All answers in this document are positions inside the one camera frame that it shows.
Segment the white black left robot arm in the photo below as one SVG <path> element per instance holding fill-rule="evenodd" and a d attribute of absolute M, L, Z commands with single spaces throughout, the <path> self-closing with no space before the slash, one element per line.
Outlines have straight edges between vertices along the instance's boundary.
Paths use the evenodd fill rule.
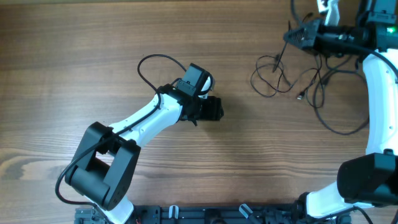
<path fill-rule="evenodd" d="M 178 121 L 219 120 L 221 100 L 209 95 L 214 85 L 208 71 L 190 64 L 183 78 L 156 88 L 154 98 L 130 117 L 110 126 L 91 124 L 61 177 L 105 223 L 127 223 L 134 205 L 126 192 L 141 149 Z"/>

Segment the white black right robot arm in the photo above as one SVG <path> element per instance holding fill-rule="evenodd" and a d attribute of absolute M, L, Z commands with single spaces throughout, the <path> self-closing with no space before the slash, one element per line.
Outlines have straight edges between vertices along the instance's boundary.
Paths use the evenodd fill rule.
<path fill-rule="evenodd" d="M 353 210 L 397 205 L 397 14 L 395 1 L 361 1 L 353 27 L 337 1 L 318 1 L 323 19 L 301 22 L 284 40 L 312 55 L 357 55 L 369 100 L 364 156 L 342 163 L 334 183 L 302 194 L 294 221 L 321 222 Z"/>

